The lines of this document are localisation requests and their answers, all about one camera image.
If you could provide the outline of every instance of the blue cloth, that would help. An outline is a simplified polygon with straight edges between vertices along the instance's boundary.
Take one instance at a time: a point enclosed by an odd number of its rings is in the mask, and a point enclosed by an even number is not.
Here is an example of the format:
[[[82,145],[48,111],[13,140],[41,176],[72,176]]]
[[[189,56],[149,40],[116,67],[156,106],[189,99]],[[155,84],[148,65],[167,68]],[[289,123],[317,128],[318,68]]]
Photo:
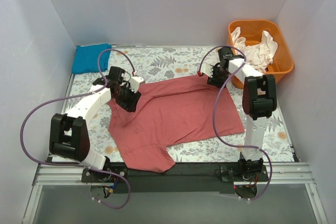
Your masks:
[[[109,44],[100,44],[94,46],[77,46],[74,61],[72,63],[72,73],[90,73],[99,72],[97,60],[99,54],[105,50],[112,48]],[[101,71],[106,71],[108,68],[110,51],[105,52],[100,57]]]

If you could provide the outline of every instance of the floral tablecloth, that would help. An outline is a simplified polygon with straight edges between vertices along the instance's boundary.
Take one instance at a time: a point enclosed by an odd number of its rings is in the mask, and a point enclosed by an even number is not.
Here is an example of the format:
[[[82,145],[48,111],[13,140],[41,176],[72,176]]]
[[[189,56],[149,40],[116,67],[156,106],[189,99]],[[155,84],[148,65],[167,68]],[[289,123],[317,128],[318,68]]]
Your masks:
[[[130,57],[138,75],[142,76],[146,83],[196,74],[199,62],[210,50],[208,47],[132,47],[118,49]],[[214,50],[205,62],[210,64],[217,63],[217,51]],[[116,52],[111,52],[109,68],[110,66],[121,67],[129,73],[132,71],[125,57]],[[88,92],[93,81],[99,76],[99,73],[75,75],[70,94]],[[242,107],[243,91],[234,87],[231,83],[227,87],[235,102],[242,123],[246,127],[246,115]],[[78,101],[79,99],[68,100],[66,109],[73,107]],[[118,147],[108,132],[110,119],[111,110],[105,104],[88,126],[91,146],[99,153],[109,157],[111,161],[122,162]],[[279,110],[276,109],[267,124],[263,149],[274,162],[293,162],[294,159],[283,122]],[[224,136],[223,138],[229,143],[243,145],[244,136],[245,134],[242,133]],[[239,148],[224,145],[215,137],[193,143],[172,145],[167,150],[176,162],[236,162],[241,151]],[[65,159],[53,157],[52,160],[64,161]]]

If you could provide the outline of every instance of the crumpled white fabric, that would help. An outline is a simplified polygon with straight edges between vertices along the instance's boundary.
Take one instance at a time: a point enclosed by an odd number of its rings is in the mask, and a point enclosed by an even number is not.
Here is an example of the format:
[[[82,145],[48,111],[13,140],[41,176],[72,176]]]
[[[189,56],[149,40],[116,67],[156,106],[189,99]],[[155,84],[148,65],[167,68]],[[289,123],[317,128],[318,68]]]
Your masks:
[[[234,47],[243,51],[246,55],[247,63],[259,72],[266,72],[265,69],[273,63],[273,57],[278,49],[278,44],[273,41],[273,37],[268,31],[262,31],[261,43],[253,46],[246,46],[246,38],[240,37],[240,27],[232,33]]]

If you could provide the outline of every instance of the plastic container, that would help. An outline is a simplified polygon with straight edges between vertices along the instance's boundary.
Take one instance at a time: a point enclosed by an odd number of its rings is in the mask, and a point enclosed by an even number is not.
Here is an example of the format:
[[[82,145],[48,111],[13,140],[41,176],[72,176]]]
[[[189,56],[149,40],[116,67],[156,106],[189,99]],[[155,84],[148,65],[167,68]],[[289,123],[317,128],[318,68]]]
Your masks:
[[[288,74],[294,68],[292,57],[289,53],[284,38],[280,32],[279,27],[271,21],[263,19],[250,19],[250,20],[237,20],[233,21],[228,26],[229,35],[227,37],[227,44],[234,46],[231,33],[240,26],[240,37],[245,37],[246,46],[252,46],[261,42],[261,36],[264,30],[268,31],[273,40],[278,43],[278,49],[273,57],[273,64],[268,65],[265,74],[273,74],[275,76],[276,83],[278,83],[282,77]],[[233,84],[242,89],[244,87],[236,77],[232,78]]]

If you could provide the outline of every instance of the white wall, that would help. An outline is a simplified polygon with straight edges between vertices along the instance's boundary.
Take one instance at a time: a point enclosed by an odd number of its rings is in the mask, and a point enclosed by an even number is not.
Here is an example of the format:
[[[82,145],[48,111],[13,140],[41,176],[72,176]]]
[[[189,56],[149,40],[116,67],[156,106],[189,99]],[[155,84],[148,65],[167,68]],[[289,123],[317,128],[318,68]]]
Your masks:
[[[74,44],[50,0],[0,0],[0,222],[21,223],[37,164],[22,152],[19,129],[41,102],[63,96]],[[35,157],[48,154],[53,104],[33,116],[25,131]]]
[[[235,19],[274,20],[286,0],[51,0],[76,45],[213,45]]]
[[[278,94],[296,152],[309,162],[329,223],[336,223],[336,0],[287,0],[277,23],[295,61]]]

